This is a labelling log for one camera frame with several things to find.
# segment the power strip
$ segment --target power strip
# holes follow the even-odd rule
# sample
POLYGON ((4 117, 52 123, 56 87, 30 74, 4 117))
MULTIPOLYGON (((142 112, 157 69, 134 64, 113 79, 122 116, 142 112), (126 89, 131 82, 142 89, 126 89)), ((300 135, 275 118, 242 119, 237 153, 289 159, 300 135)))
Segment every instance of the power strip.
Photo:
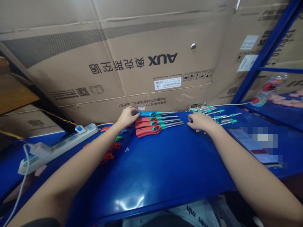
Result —
MULTIPOLYGON (((91 123, 88 126, 85 127, 86 131, 79 134, 78 132, 70 135, 69 137, 65 138, 63 141, 60 141, 53 147, 51 147, 52 153, 45 157, 45 158, 40 158, 35 155, 30 155, 29 156, 29 170, 28 174, 36 171, 40 167, 44 166, 45 164, 49 163, 50 161, 54 160, 56 157, 62 155, 63 153, 67 152, 74 146, 78 145, 79 143, 83 142, 87 138, 91 137, 92 135, 96 134, 99 129, 98 127, 94 124, 91 123)), ((18 174, 24 175, 26 171, 28 161, 27 159, 23 159, 20 163, 18 174)))

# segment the green lighter button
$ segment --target green lighter button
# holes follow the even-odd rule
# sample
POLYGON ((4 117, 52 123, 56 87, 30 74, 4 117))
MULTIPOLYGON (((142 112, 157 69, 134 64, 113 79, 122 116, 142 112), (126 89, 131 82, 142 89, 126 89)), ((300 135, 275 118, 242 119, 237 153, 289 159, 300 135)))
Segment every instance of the green lighter button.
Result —
MULTIPOLYGON (((163 124, 163 121, 161 121, 161 120, 158 121, 158 125, 162 125, 162 124, 163 124)), ((157 125, 157 123, 156 122, 151 122, 150 125, 154 126, 154 125, 157 125)))
MULTIPOLYGON (((161 112, 156 112, 155 116, 158 116, 161 112)), ((153 115, 153 112, 150 112, 149 115, 153 115)))
MULTIPOLYGON (((165 129, 165 125, 158 125, 158 126, 160 126, 160 129, 165 129)), ((153 127, 152 130, 157 131, 158 130, 157 126, 153 127)))
POLYGON ((115 142, 118 142, 119 140, 123 139, 122 136, 117 136, 117 138, 115 139, 115 142))

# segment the electrical cable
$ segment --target electrical cable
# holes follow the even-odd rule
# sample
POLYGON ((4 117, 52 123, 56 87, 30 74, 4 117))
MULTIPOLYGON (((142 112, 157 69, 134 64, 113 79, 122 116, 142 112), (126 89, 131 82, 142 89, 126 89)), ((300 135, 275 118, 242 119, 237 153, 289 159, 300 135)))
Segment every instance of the electrical cable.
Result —
POLYGON ((214 105, 214 106, 210 106, 210 107, 215 107, 215 106, 237 106, 237 105, 245 105, 245 104, 249 104, 250 102, 246 102, 246 103, 239 103, 239 104, 222 104, 222 105, 214 105))
POLYGON ((102 126, 102 125, 111 125, 111 124, 113 124, 113 123, 104 123, 104 124, 97 125, 97 127, 102 126))
POLYGON ((25 156, 26 156, 26 159, 27 159, 26 171, 25 171, 25 174, 24 174, 24 178, 23 178, 23 181, 22 181, 22 184, 21 184, 21 187, 20 187, 20 192, 19 192, 17 201, 16 201, 16 203, 15 203, 15 206, 14 206, 14 208, 13 208, 13 211, 12 211, 12 213, 10 214, 9 218, 7 219, 7 221, 6 221, 6 223, 4 224, 3 227, 6 227, 7 224, 10 222, 12 216, 14 215, 14 213, 15 213, 15 211, 16 211, 17 205, 18 205, 19 200, 20 200, 21 195, 22 195, 22 191, 23 191, 25 179, 26 179, 26 176, 27 176, 27 173, 28 173, 28 170, 29 170, 29 164, 30 164, 30 163, 29 163, 29 155, 28 155, 28 152, 27 152, 26 145, 27 145, 27 144, 24 144, 24 145, 23 145, 24 153, 25 153, 25 156))
POLYGON ((0 133, 5 134, 7 136, 15 137, 18 140, 24 139, 23 137, 17 136, 17 135, 15 135, 13 133, 10 133, 10 132, 5 132, 5 131, 0 130, 0 133))
POLYGON ((55 115, 55 114, 53 114, 53 113, 50 113, 50 112, 48 112, 48 111, 46 111, 46 110, 43 110, 43 109, 40 109, 40 108, 38 108, 38 107, 36 107, 37 109, 39 109, 39 110, 41 110, 41 111, 43 111, 43 112, 46 112, 46 113, 48 113, 48 114, 50 114, 50 115, 52 115, 52 116, 54 116, 54 117, 56 117, 56 118, 59 118, 60 120, 62 120, 62 121, 65 121, 66 123, 68 123, 68 124, 72 124, 72 125, 74 125, 74 126, 78 126, 77 124, 75 124, 75 123, 73 123, 73 122, 71 122, 71 121, 68 121, 68 120, 65 120, 65 119, 63 119, 63 118, 61 118, 61 117, 58 117, 57 115, 55 115))

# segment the yellow wire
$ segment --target yellow wire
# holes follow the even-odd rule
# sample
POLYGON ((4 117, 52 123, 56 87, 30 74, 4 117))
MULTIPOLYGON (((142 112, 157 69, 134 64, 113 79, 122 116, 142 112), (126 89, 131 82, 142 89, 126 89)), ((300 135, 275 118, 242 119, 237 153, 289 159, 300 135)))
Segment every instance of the yellow wire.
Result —
POLYGON ((16 139, 24 139, 23 137, 17 136, 17 135, 15 135, 13 133, 10 133, 10 132, 4 132, 2 130, 0 130, 0 132, 3 133, 3 134, 5 134, 5 135, 7 135, 7 136, 15 137, 16 139))
POLYGON ((69 124, 72 124, 72 125, 74 125, 74 126, 78 126, 77 124, 75 124, 75 123, 73 123, 73 122, 71 122, 71 121, 68 121, 68 120, 65 120, 65 119, 63 119, 63 118, 61 118, 61 117, 58 117, 57 115, 55 115, 55 114, 53 114, 53 113, 50 113, 50 112, 48 112, 48 111, 46 111, 46 110, 43 110, 43 109, 40 109, 40 108, 38 108, 38 107, 36 107, 37 109, 39 109, 39 110, 41 110, 41 111, 44 111, 44 112, 46 112, 46 113, 48 113, 48 114, 50 114, 50 115, 52 115, 52 116, 54 116, 54 117, 56 117, 56 118, 59 118, 60 120, 63 120, 63 121, 65 121, 65 122, 67 122, 67 123, 69 123, 69 124))

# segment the power plug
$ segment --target power plug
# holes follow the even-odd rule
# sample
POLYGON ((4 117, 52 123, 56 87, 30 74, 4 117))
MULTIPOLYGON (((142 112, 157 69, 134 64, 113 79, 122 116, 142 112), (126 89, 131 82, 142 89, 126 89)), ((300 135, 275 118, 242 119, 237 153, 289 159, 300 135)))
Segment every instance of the power plug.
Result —
POLYGON ((82 125, 78 125, 77 127, 75 127, 75 131, 77 131, 79 134, 82 134, 86 132, 86 129, 82 125))
POLYGON ((31 145, 30 148, 31 149, 29 152, 40 158, 46 158, 47 156, 51 155, 53 152, 51 147, 41 142, 36 143, 35 145, 31 145))

